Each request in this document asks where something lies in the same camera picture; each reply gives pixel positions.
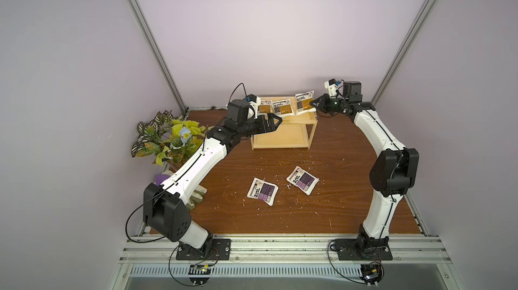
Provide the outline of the yellow coffee bag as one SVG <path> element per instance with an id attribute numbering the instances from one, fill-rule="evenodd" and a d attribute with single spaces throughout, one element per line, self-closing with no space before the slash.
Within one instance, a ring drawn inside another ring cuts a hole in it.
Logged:
<path id="1" fill-rule="evenodd" d="M 274 108 L 272 104 L 272 100 L 261 100 L 258 106 L 258 112 L 261 114 L 274 113 Z"/>
<path id="2" fill-rule="evenodd" d="M 314 113 L 316 109 L 310 104 L 314 100 L 314 91 L 300 93 L 295 95 L 296 108 L 295 114 L 302 115 L 305 113 Z"/>
<path id="3" fill-rule="evenodd" d="M 279 117 L 287 117 L 295 114 L 290 99 L 273 101 L 272 109 L 273 112 Z"/>

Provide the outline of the light wooden two-tier shelf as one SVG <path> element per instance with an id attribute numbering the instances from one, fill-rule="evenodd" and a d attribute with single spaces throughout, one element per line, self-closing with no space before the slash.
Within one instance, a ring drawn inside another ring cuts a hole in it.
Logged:
<path id="1" fill-rule="evenodd" d="M 261 100 L 290 99 L 292 107 L 296 108 L 295 96 L 266 96 Z M 278 129 L 271 133 L 255 135 L 251 138 L 253 150 L 274 148 L 307 148 L 310 149 L 316 132 L 318 121 L 316 113 L 305 113 L 282 117 L 283 122 Z"/>

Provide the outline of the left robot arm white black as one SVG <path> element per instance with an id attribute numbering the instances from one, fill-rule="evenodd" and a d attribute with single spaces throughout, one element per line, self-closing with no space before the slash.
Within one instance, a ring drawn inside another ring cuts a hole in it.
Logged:
<path id="1" fill-rule="evenodd" d="M 144 190 L 143 222 L 168 240 L 207 256 L 213 234 L 192 220 L 187 209 L 191 196 L 243 138 L 274 132 L 282 122 L 274 113 L 259 114 L 251 100 L 232 100 L 222 124 L 208 132 L 194 155 L 162 184 L 151 183 Z"/>

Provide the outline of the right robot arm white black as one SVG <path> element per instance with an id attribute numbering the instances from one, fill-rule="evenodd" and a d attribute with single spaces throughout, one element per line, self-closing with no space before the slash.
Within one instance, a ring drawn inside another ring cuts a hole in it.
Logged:
<path id="1" fill-rule="evenodd" d="M 331 79 L 327 93 L 310 102 L 316 110 L 344 114 L 366 136 L 377 159 L 369 173 L 374 189 L 368 215 L 352 248 L 361 256 L 388 251 L 390 224 L 399 202 L 414 187 L 420 155 L 402 144 L 386 127 L 370 102 L 364 102 L 360 82 Z"/>

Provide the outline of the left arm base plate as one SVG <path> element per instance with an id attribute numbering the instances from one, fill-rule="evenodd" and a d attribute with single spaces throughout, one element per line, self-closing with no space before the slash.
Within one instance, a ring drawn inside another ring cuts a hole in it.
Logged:
<path id="1" fill-rule="evenodd" d="M 216 238 L 208 240 L 200 249 L 180 243 L 175 255 L 176 260 L 229 260 L 231 240 Z"/>

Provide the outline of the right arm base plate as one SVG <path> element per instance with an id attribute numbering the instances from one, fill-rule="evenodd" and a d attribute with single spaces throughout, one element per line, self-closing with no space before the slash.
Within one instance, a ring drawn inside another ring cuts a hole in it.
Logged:
<path id="1" fill-rule="evenodd" d="M 380 240 L 336 239 L 331 242 L 330 250 L 336 252 L 341 261 L 390 261 L 393 255 L 388 241 L 388 237 Z"/>

